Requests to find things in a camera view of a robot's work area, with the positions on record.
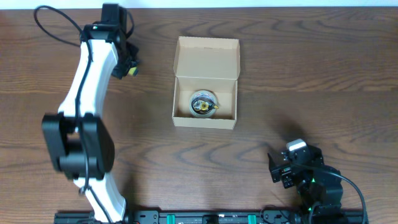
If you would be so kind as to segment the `brown cardboard box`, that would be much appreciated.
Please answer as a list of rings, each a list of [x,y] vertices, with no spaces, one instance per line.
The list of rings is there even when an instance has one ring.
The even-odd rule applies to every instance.
[[[174,125],[233,129],[240,71],[238,39],[180,36],[174,60]],[[212,92],[218,100],[219,109],[210,118],[196,118],[190,113],[190,97],[199,90]]]

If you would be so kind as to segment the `yellow highlighter marker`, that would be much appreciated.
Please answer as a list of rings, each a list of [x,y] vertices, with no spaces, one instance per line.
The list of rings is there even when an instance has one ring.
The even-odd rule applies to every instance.
[[[128,75],[135,77],[138,73],[139,69],[137,67],[131,67],[128,71]]]

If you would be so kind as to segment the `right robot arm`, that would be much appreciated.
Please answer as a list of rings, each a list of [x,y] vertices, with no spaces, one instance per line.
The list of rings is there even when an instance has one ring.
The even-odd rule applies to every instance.
[[[321,149],[307,145],[283,155],[286,163],[281,165],[268,155],[269,171],[273,182],[281,181],[284,188],[297,189],[302,200],[300,222],[347,223],[341,210],[341,179],[333,175],[340,171],[324,164]]]

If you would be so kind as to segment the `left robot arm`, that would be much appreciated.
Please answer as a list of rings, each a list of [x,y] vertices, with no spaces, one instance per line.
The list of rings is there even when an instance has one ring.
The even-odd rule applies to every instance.
[[[128,42],[132,14],[104,3],[101,19],[79,27],[80,61],[69,92],[57,113],[45,114],[42,131],[50,160],[87,197],[88,213],[58,213],[55,223],[134,223],[133,212],[111,174],[115,149],[103,121],[111,77],[138,73],[139,49]]]

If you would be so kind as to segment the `clear tape roll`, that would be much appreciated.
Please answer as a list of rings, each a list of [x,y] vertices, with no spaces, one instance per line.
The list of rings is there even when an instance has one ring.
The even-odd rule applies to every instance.
[[[189,110],[190,110],[190,113],[196,118],[210,118],[210,117],[212,117],[215,114],[216,110],[213,110],[212,112],[210,112],[208,114],[195,113],[192,110],[192,108],[191,108],[191,102],[193,101],[194,98],[210,99],[210,100],[214,101],[218,105],[218,100],[217,100],[216,96],[212,92],[210,92],[208,90],[199,90],[199,91],[194,92],[194,94],[190,97]]]

